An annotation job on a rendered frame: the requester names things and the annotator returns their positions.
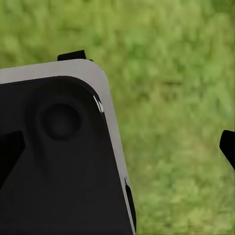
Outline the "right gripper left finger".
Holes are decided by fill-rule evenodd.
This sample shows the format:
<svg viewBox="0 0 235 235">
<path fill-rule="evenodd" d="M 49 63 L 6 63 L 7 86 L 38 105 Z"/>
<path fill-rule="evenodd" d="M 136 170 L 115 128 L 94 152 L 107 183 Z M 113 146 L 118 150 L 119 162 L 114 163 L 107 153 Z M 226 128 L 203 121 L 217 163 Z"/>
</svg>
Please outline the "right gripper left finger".
<svg viewBox="0 0 235 235">
<path fill-rule="evenodd" d="M 25 149 L 20 130 L 0 136 L 0 189 Z"/>
</svg>

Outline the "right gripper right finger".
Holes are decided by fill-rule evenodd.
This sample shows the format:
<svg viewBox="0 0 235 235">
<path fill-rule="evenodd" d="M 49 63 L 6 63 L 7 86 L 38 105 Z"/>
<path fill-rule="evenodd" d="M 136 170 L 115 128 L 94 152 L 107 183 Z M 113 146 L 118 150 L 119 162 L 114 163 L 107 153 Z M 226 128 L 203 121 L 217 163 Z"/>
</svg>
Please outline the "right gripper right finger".
<svg viewBox="0 0 235 235">
<path fill-rule="evenodd" d="M 224 130 L 219 147 L 235 170 L 235 132 Z"/>
</svg>

